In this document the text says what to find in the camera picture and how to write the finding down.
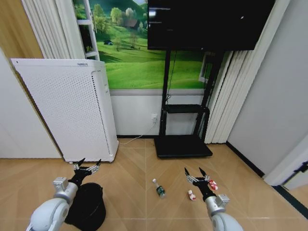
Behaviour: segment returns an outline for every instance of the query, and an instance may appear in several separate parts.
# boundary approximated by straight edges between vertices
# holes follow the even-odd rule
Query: white curtain
[[[71,0],[22,0],[46,59],[85,59]]]
[[[225,55],[210,101],[205,143],[225,143],[290,0],[276,0],[253,51]]]

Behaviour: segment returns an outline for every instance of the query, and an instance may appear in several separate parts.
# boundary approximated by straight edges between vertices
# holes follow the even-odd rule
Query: red and white toy
[[[211,186],[211,188],[212,188],[213,190],[217,190],[217,189],[218,189],[218,186],[217,186],[216,182],[213,181],[212,179],[210,179],[210,180],[208,181],[208,183],[210,184],[210,186]]]
[[[188,191],[188,196],[189,196],[189,199],[191,199],[192,201],[196,200],[196,195],[193,194],[192,190]]]

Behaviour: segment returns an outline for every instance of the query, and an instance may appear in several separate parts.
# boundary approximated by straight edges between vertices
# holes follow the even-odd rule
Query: door
[[[293,190],[304,185],[308,187],[308,161],[304,162],[300,168],[296,169],[294,174],[283,184],[288,190]]]
[[[61,158],[0,49],[0,158]]]

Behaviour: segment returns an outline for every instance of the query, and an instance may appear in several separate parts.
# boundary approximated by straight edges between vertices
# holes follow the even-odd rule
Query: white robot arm
[[[226,205],[229,202],[229,198],[225,195],[216,196],[208,187],[210,177],[201,169],[200,172],[203,177],[192,177],[185,168],[186,178],[189,183],[197,186],[202,195],[203,201],[206,204],[207,212],[211,218],[214,231],[243,231],[241,225],[229,214],[224,213],[226,211]]]
[[[75,175],[72,179],[57,177],[53,181],[56,190],[54,198],[44,202],[33,212],[26,231],[58,231],[60,229],[83,179],[98,171],[101,164],[99,160],[94,166],[81,167],[84,160],[74,165]]]

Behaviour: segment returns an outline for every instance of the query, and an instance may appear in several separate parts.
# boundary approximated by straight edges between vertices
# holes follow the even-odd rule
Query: white wall
[[[111,96],[118,135],[142,135],[152,126],[152,114],[158,114],[156,125],[146,135],[158,135],[162,97],[158,95]],[[200,104],[202,96],[172,96],[171,104]],[[166,134],[192,134],[196,114],[167,115]]]
[[[228,141],[265,174],[308,132],[308,1],[291,1]]]
[[[0,49],[0,158],[60,158]]]

